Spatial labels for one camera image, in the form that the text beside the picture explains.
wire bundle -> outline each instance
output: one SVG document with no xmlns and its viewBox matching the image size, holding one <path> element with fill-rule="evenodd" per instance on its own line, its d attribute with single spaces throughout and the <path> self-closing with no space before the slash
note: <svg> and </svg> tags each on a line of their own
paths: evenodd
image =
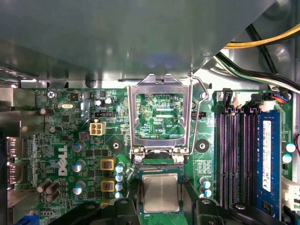
<svg viewBox="0 0 300 225">
<path fill-rule="evenodd" d="M 286 88 L 290 91 L 300 94 L 300 85 L 297 83 L 280 76 L 278 74 L 264 73 L 251 71 L 240 68 L 224 54 L 219 52 L 216 56 L 216 60 L 219 64 L 230 74 L 239 78 L 252 80 L 256 82 L 266 83 L 268 85 L 278 86 Z"/>
<path fill-rule="evenodd" d="M 252 42 L 230 42 L 225 46 L 226 49 L 244 49 L 252 48 L 261 45 L 273 45 L 279 42 L 294 38 L 300 34 L 300 24 L 297 24 L 295 27 L 291 28 L 287 32 L 280 34 L 276 37 L 267 38 L 264 40 L 252 41 Z"/>
</svg>

blue ram stick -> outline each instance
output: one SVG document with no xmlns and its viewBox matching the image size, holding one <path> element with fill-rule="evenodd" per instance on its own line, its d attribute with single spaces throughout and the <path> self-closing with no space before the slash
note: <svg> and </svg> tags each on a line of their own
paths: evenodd
<svg viewBox="0 0 300 225">
<path fill-rule="evenodd" d="M 256 207 L 281 218 L 281 117 L 263 112 L 257 121 Z"/>
</svg>

black wire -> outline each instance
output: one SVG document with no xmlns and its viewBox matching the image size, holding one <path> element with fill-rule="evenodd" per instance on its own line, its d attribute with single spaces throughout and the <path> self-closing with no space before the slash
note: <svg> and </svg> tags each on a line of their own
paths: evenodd
<svg viewBox="0 0 300 225">
<path fill-rule="evenodd" d="M 297 90 L 300 90 L 300 85 L 297 83 L 280 76 L 278 74 L 271 74 L 271 73 L 264 73 L 264 72 L 257 72 L 257 71 L 251 71 L 251 70 L 246 70 L 240 68 L 238 65 L 236 65 L 234 62 L 232 62 L 229 58 L 227 58 L 223 53 L 219 52 L 216 54 L 216 56 L 221 59 L 223 62 L 226 62 L 228 65 L 230 65 L 232 68 L 234 68 L 236 71 L 238 71 L 241 74 L 250 76 L 250 77 L 259 77 L 259 78 L 267 78 L 267 79 L 272 79 L 276 81 L 280 81 L 283 83 L 286 83 L 292 87 L 294 87 Z"/>
<path fill-rule="evenodd" d="M 252 41 L 260 41 L 262 39 L 261 36 L 259 36 L 259 34 L 253 24 L 250 24 L 246 28 L 246 32 L 250 36 Z M 270 56 L 270 53 L 269 53 L 267 47 L 264 45 L 260 45 L 260 46 L 258 46 L 258 49 L 262 53 L 263 57 L 265 58 L 271 73 L 278 74 L 276 66 Z"/>
</svg>

screw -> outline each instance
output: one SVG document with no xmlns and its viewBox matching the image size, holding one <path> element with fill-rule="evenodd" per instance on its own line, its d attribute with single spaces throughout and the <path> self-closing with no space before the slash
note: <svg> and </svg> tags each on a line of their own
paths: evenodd
<svg viewBox="0 0 300 225">
<path fill-rule="evenodd" d="M 175 159 L 177 163 L 184 163 L 184 156 L 177 156 Z"/>
<path fill-rule="evenodd" d="M 49 92 L 47 93 L 47 96 L 48 96 L 48 98 L 52 99 L 52 98 L 55 98 L 55 97 L 56 97 L 56 93 L 53 92 L 53 91 L 49 91 Z"/>
<path fill-rule="evenodd" d="M 143 161 L 143 157 L 141 155 L 135 155 L 134 162 L 141 163 Z"/>
<path fill-rule="evenodd" d="M 237 209 L 239 209 L 239 210 L 244 210 L 244 209 L 245 209 L 245 206 L 240 205 L 240 204 L 237 204 L 235 207 L 236 207 Z"/>
<path fill-rule="evenodd" d="M 206 204 L 206 205 L 207 205 L 207 204 L 210 204 L 210 200 L 208 200 L 208 199 L 203 199 L 203 200 L 202 200 L 202 203 L 204 203 L 204 204 Z"/>
</svg>

metal panel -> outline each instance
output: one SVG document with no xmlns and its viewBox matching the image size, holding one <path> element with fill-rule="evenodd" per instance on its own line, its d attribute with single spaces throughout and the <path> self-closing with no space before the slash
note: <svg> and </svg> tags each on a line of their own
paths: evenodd
<svg viewBox="0 0 300 225">
<path fill-rule="evenodd" d="M 0 62 L 43 79 L 180 77 L 274 1 L 1 1 Z"/>
<path fill-rule="evenodd" d="M 1 107 L 35 107 L 36 94 L 33 90 L 20 88 L 0 88 Z"/>
<path fill-rule="evenodd" d="M 36 111 L 0 112 L 0 129 L 9 137 L 27 137 L 44 132 L 44 116 Z"/>
</svg>

